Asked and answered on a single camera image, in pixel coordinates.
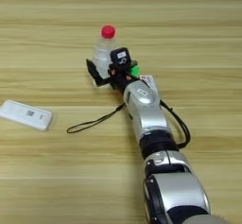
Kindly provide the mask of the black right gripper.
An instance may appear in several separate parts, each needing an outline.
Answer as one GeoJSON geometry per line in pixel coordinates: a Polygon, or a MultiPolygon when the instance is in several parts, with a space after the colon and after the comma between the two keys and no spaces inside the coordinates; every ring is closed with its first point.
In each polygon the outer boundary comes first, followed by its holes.
{"type": "Polygon", "coordinates": [[[125,68],[111,64],[109,69],[110,74],[107,78],[103,78],[97,71],[95,64],[89,59],[86,60],[88,72],[93,78],[97,87],[101,87],[110,83],[114,89],[119,90],[121,93],[124,93],[125,89],[132,82],[138,80],[138,77],[133,76],[130,72],[131,68],[137,65],[137,60],[132,60],[130,62],[130,67],[125,68]]]}

